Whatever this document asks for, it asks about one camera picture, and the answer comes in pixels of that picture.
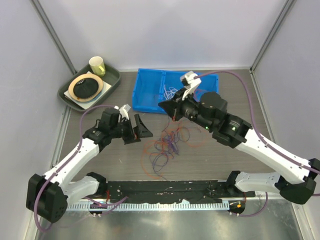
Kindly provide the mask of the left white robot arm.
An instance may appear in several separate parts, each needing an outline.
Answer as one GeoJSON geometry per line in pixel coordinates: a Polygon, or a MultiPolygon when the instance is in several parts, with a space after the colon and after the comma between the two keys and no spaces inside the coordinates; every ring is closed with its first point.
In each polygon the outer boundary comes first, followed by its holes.
{"type": "Polygon", "coordinates": [[[78,172],[96,157],[113,139],[122,139],[124,144],[151,138],[153,133],[144,125],[140,115],[135,114],[136,126],[129,117],[128,105],[105,107],[94,127],[80,134],[75,148],[55,167],[43,175],[34,174],[28,181],[26,207],[50,223],[59,221],[67,207],[87,196],[100,200],[107,192],[107,179],[95,172],[88,173],[77,182],[72,182],[78,172]]]}

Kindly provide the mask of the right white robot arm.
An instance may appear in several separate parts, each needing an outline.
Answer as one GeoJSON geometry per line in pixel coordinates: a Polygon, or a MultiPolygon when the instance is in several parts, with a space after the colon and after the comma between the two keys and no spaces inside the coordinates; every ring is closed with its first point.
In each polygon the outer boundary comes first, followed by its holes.
{"type": "Polygon", "coordinates": [[[232,171],[225,186],[230,197],[250,191],[271,192],[300,205],[311,198],[317,175],[308,168],[319,170],[319,160],[303,159],[268,139],[261,140],[250,123],[227,112],[227,101],[216,92],[204,93],[199,101],[191,94],[183,95],[179,90],[172,99],[158,105],[173,121],[185,117],[208,130],[218,143],[244,152],[274,170],[270,173],[232,171]]]}

